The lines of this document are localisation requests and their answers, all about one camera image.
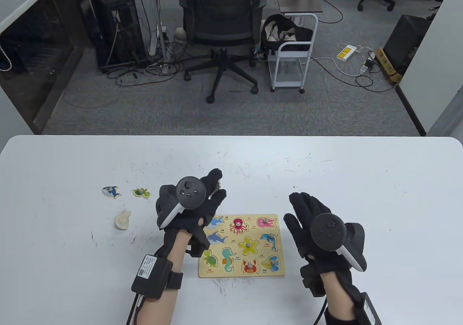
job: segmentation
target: black mesh chair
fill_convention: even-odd
[[[191,80],[190,72],[218,67],[217,76],[207,103],[214,103],[215,90],[222,73],[230,69],[253,83],[251,93],[259,91],[258,82],[236,62],[249,60],[256,65],[254,47],[260,40],[260,24],[262,9],[267,0],[180,0],[183,7],[183,28],[187,35],[187,43],[218,47],[211,50],[211,60],[185,69],[184,79]],[[250,46],[249,55],[229,56],[226,47]]]

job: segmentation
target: dark wooden desk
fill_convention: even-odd
[[[288,13],[321,13],[323,9],[319,0],[277,0],[280,12]]]

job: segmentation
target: white table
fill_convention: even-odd
[[[354,271],[383,324],[461,320],[463,149],[451,138],[19,136],[0,156],[2,324],[124,324],[143,256],[162,242],[159,186],[219,167],[221,214],[291,211],[307,191],[366,231]],[[119,186],[117,199],[101,188]],[[131,190],[147,186],[149,199]],[[114,217],[132,211],[128,231]],[[187,257],[173,324],[311,324],[322,299],[286,227],[284,278],[198,278]]]

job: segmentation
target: cardboard box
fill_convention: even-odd
[[[402,80],[402,75],[400,75],[394,67],[392,67],[391,62],[387,58],[386,54],[384,53],[384,50],[382,47],[380,47],[378,50],[375,52],[377,59],[379,60],[382,71],[385,73],[387,80],[389,80],[390,83],[396,84]]]

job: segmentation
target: gray carpet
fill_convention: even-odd
[[[337,24],[319,24],[313,57],[335,57],[338,43],[384,46],[401,14],[428,16],[427,0],[396,0],[392,12],[379,0],[368,0],[357,11],[359,0],[329,0],[344,14]],[[161,0],[161,19],[170,35],[182,25],[178,0]],[[335,21],[339,14],[322,2],[322,21]],[[268,0],[264,17],[278,13],[276,0]],[[340,63],[344,72],[359,71],[365,54],[355,54]],[[329,60],[321,60],[334,75],[354,83],[352,77],[337,72]],[[306,94],[297,89],[270,92],[266,64],[255,68],[239,64],[259,82],[259,94],[251,95],[251,85],[226,71],[212,105],[205,102],[215,72],[182,75],[164,83],[121,88],[98,72],[94,52],[88,49],[71,82],[64,90],[45,134],[104,135],[418,135],[394,90],[373,93],[348,86],[331,77],[315,62],[309,65]],[[388,88],[381,73],[372,74],[373,90]]]

